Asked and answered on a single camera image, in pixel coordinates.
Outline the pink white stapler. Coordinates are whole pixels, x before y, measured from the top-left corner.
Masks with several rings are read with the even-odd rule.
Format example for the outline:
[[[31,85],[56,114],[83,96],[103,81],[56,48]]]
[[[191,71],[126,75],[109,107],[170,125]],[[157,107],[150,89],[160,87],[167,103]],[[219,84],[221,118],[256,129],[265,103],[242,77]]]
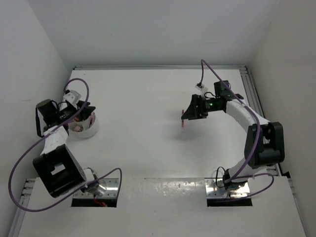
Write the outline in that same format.
[[[74,132],[82,132],[83,131],[83,127],[77,125],[76,127],[74,127],[73,131]]]

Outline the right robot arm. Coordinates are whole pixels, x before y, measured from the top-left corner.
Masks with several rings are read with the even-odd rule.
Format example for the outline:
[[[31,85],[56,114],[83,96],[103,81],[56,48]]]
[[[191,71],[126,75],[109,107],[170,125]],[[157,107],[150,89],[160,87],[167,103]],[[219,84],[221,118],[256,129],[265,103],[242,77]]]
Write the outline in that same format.
[[[225,170],[222,182],[225,190],[243,186],[260,170],[281,163],[285,158],[283,126],[271,122],[246,105],[240,94],[230,90],[230,83],[214,83],[215,93],[208,97],[208,89],[199,82],[200,94],[192,95],[190,105],[182,114],[182,120],[205,119],[210,112],[223,111],[246,132],[244,157],[235,166]]]

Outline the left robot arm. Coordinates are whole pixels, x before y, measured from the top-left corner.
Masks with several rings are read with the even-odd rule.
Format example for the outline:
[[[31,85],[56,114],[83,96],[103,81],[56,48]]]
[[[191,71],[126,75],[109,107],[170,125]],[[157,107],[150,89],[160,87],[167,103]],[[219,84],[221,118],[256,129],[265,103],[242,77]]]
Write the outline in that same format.
[[[81,138],[96,134],[99,128],[96,108],[90,102],[80,100],[72,91],[62,103],[62,109],[50,99],[36,105],[36,114],[41,114],[45,123],[41,127],[40,119],[36,117],[37,134],[44,139],[44,149],[33,159],[33,166],[54,198],[97,178],[92,168],[81,167],[66,144],[70,134],[77,133]]]

